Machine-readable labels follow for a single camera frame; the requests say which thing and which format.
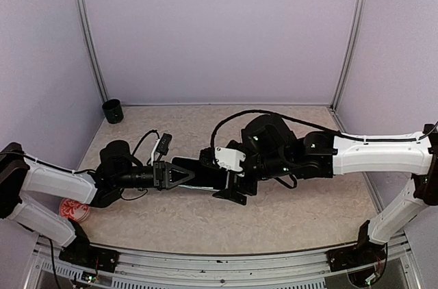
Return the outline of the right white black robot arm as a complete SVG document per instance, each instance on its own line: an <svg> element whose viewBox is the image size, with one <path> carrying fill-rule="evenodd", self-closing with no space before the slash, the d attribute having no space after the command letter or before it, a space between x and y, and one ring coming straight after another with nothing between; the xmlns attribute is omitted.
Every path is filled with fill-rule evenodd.
<svg viewBox="0 0 438 289"><path fill-rule="evenodd" d="M290 178L289 188L300 179L331 178L349 173L410 173L398 196L374 218L360 226L357 242L331 249L332 271L376 262L387 255L390 238L421 211L437 204L437 127L392 136L358 136L312 125L303 138L288 127L289 116L255 110L254 119L241 131L241 140L226 147L211 143L207 159L233 173L218 195L245 203L257 192L261 180Z"/></svg>

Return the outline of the black smartphone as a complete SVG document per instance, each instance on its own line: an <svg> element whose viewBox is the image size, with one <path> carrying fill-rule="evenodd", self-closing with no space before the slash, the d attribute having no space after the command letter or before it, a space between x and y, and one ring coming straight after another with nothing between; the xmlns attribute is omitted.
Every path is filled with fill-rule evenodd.
<svg viewBox="0 0 438 289"><path fill-rule="evenodd" d="M192 158L173 157L171 163L195 172L194 179L187 181L182 185L223 189L227 187L228 172L223 169L214 169L203 166L199 160Z"/></svg>

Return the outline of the light blue phone case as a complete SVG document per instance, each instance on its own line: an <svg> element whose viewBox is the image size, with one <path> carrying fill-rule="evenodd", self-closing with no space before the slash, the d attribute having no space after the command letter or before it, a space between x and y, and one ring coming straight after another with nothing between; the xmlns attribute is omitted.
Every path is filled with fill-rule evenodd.
<svg viewBox="0 0 438 289"><path fill-rule="evenodd" d="M205 191L212 191L212 192L218 192L220 190L223 190L223 188L211 188L211 187L204 187L204 186L179 185L178 187L190 189L190 190L205 190Z"/></svg>

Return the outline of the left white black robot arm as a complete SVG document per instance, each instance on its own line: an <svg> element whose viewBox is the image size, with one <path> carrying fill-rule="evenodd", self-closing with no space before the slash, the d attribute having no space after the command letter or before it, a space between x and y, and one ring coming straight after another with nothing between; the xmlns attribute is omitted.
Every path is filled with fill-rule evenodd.
<svg viewBox="0 0 438 289"><path fill-rule="evenodd" d="M95 248L76 221L68 221L39 204L30 192L75 200L94 208L106 208L128 188L170 190L194 179L194 171L161 160L150 166L134 157L124 140L110 142L100 152L95 170L73 171L26 155L19 143L1 151L1 218L68 247L80 264L96 257Z"/></svg>

